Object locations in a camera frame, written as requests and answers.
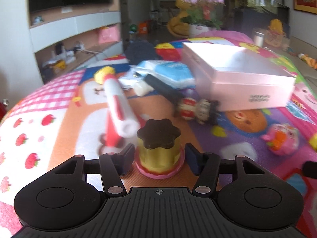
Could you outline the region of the white red foam stick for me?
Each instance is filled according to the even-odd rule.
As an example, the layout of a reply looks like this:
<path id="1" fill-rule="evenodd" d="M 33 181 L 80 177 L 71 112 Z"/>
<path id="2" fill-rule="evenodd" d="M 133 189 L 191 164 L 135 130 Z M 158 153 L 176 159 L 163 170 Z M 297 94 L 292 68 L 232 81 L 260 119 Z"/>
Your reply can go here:
<path id="1" fill-rule="evenodd" d="M 106 145 L 108 147 L 118 147 L 122 139 L 136 137 L 140 122 L 115 75 L 107 74 L 104 77 L 103 88 L 108 104 L 105 132 Z"/>

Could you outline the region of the gold cup toy black lid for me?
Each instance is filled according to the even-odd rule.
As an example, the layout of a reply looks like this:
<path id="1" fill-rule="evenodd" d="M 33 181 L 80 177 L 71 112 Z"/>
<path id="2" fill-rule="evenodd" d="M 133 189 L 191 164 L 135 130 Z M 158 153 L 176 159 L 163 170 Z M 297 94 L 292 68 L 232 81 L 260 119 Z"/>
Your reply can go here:
<path id="1" fill-rule="evenodd" d="M 177 174 L 185 162 L 180 136 L 180 129 L 169 119 L 146 121 L 137 131 L 134 160 L 138 170 L 151 179 L 167 179 Z"/>

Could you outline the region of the pink egg character toy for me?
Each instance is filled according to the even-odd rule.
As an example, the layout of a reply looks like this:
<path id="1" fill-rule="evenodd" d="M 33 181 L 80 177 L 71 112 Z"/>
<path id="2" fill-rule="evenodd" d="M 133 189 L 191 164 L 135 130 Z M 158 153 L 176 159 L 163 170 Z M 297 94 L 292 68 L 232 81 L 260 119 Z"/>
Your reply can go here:
<path id="1" fill-rule="evenodd" d="M 268 150 L 277 156 L 293 154 L 299 147 L 299 131 L 290 124 L 273 124 L 261 136 Z"/>

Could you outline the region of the black remote control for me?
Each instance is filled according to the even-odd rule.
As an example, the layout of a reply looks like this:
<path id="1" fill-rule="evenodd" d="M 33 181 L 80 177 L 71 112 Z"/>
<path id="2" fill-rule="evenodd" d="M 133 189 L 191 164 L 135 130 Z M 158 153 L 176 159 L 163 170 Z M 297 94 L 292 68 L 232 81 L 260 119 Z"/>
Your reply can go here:
<path id="1" fill-rule="evenodd" d="M 151 74 L 146 75 L 143 80 L 174 105 L 178 105 L 180 100 L 185 98 L 180 91 L 167 85 Z"/>

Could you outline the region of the white battery charger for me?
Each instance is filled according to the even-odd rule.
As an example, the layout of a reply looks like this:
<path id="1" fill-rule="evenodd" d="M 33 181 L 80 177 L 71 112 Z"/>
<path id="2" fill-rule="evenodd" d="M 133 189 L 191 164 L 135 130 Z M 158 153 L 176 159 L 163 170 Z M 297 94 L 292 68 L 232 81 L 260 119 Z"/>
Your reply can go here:
<path id="1" fill-rule="evenodd" d="M 143 97 L 154 91 L 154 88 L 145 81 L 139 81 L 134 84 L 133 90 L 138 97 Z"/>

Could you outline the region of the blue wet wipes pack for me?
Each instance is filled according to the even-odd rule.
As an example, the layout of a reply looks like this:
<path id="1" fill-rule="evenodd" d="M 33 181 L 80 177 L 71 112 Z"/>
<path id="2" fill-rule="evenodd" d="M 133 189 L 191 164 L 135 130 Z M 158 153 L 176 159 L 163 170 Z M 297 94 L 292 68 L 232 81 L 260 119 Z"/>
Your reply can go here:
<path id="1" fill-rule="evenodd" d="M 162 60 L 147 60 L 131 66 L 125 75 L 119 77 L 119 82 L 123 88 L 130 89 L 148 74 L 175 89 L 194 89 L 196 87 L 195 78 L 187 65 Z"/>

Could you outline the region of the black plush toy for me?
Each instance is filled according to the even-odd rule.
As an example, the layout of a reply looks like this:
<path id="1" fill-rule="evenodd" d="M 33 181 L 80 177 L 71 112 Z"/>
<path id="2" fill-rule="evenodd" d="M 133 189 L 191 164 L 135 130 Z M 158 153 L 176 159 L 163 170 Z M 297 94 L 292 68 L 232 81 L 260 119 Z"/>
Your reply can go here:
<path id="1" fill-rule="evenodd" d="M 131 65 L 138 65 L 140 62 L 147 60 L 159 59 L 154 45 L 146 40 L 130 43 L 124 54 Z"/>

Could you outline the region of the red white robot toy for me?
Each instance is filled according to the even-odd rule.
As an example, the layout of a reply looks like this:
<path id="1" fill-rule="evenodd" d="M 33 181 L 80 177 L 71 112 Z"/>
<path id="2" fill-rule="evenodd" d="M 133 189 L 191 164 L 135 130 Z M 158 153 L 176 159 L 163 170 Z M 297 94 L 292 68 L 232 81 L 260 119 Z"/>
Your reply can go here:
<path id="1" fill-rule="evenodd" d="M 215 126 L 218 124 L 218 101 L 193 98 L 182 98 L 177 105 L 177 112 L 185 120 L 195 120 L 199 124 Z"/>

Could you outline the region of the yellow corn toy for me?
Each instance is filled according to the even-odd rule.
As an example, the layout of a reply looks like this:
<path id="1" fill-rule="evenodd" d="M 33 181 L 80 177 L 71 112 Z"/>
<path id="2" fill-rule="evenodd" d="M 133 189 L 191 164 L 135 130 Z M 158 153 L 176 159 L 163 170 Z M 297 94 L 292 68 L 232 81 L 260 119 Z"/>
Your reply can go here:
<path id="1" fill-rule="evenodd" d="M 115 79 L 115 69 L 110 66 L 103 67 L 94 74 L 94 81 L 100 85 L 103 85 L 104 82 L 108 79 Z"/>

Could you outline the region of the pink cardboard box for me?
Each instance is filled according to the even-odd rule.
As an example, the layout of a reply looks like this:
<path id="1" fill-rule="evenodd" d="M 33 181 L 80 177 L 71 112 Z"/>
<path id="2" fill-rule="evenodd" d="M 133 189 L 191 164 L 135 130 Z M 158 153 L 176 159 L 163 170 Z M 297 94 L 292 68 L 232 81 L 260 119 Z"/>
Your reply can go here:
<path id="1" fill-rule="evenodd" d="M 296 82 L 268 58 L 239 46 L 185 42 L 182 62 L 199 96 L 219 101 L 220 112 L 285 107 Z"/>

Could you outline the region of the pink gift bag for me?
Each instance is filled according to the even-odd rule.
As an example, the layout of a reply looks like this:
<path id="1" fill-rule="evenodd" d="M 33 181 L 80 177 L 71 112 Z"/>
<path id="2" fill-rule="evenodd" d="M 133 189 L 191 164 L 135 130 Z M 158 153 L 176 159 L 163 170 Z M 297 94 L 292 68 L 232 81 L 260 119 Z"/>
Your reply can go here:
<path id="1" fill-rule="evenodd" d="M 120 31 L 117 25 L 101 27 L 98 30 L 98 43 L 105 44 L 108 42 L 119 42 Z"/>

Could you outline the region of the white tv cabinet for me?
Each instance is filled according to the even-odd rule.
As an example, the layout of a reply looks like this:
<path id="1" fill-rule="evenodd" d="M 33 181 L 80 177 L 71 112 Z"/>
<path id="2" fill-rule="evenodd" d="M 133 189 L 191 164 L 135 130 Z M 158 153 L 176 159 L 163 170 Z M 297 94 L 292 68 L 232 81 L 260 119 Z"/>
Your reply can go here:
<path id="1" fill-rule="evenodd" d="M 120 11 L 96 12 L 29 27 L 32 55 L 42 83 L 123 52 L 119 42 L 98 43 L 101 27 L 121 27 Z"/>

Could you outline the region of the beige sofa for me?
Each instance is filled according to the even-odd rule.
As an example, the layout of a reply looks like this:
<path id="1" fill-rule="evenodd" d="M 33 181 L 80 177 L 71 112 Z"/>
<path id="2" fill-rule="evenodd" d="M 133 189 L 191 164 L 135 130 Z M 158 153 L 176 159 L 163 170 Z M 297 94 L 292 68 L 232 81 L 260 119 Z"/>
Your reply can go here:
<path id="1" fill-rule="evenodd" d="M 316 69 L 309 66 L 305 61 L 298 57 L 299 54 L 305 54 L 316 60 L 316 47 L 294 36 L 290 37 L 290 49 L 295 56 L 291 55 L 292 62 L 304 77 L 310 88 L 316 93 Z"/>

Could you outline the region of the white cup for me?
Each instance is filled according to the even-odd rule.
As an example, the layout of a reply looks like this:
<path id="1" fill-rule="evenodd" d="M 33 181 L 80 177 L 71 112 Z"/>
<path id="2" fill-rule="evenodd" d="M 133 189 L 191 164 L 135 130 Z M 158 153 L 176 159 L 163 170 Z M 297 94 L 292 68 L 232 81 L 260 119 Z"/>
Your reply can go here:
<path id="1" fill-rule="evenodd" d="M 265 29 L 253 28 L 253 42 L 258 47 L 262 47 L 264 44 Z"/>

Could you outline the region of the pink orchid flower pot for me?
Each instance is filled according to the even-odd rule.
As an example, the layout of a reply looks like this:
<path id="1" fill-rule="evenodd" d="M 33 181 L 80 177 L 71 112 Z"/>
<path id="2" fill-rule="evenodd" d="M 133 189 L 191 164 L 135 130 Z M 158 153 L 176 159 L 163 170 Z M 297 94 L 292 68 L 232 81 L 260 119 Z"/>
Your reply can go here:
<path id="1" fill-rule="evenodd" d="M 222 21 L 217 18 L 216 9 L 225 5 L 224 0 L 182 0 L 187 6 L 187 16 L 181 21 L 189 26 L 189 37 L 193 38 L 201 33 L 220 30 Z"/>

